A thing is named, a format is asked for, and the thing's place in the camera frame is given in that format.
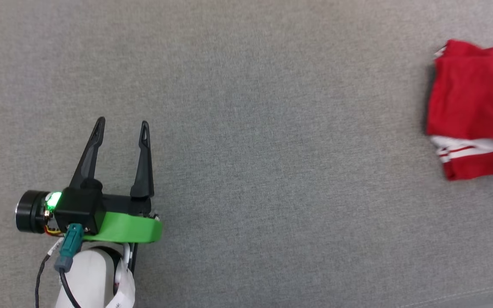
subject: red folded cloth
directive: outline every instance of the red folded cloth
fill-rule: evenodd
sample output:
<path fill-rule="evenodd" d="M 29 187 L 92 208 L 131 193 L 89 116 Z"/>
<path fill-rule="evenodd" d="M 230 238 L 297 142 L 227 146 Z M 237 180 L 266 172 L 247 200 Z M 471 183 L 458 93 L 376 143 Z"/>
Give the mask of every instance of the red folded cloth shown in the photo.
<path fill-rule="evenodd" d="M 493 174 L 493 48 L 450 40 L 435 64 L 427 134 L 446 177 Z"/>

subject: teal connector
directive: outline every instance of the teal connector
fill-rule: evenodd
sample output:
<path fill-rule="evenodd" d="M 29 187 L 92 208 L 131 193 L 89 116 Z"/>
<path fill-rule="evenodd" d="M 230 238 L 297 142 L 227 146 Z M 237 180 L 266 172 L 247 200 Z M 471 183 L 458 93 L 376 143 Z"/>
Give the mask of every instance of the teal connector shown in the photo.
<path fill-rule="evenodd" d="M 54 263 L 54 269 L 59 272 L 64 269 L 64 272 L 69 272 L 74 261 L 74 255 L 81 248 L 83 236 L 85 232 L 81 224 L 70 224 L 68 232 L 64 236 L 62 246 L 60 246 L 60 255 Z"/>

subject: green led light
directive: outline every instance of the green led light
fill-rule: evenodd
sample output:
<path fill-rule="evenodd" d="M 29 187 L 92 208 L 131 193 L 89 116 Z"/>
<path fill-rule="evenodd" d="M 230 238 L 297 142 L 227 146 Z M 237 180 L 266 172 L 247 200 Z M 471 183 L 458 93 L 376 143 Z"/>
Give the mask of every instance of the green led light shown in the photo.
<path fill-rule="evenodd" d="M 47 207 L 47 210 L 53 211 L 56 205 L 58 204 L 58 201 L 60 199 L 60 196 L 62 195 L 61 192 L 57 191 L 54 192 L 50 197 L 49 200 L 45 202 L 45 206 Z"/>

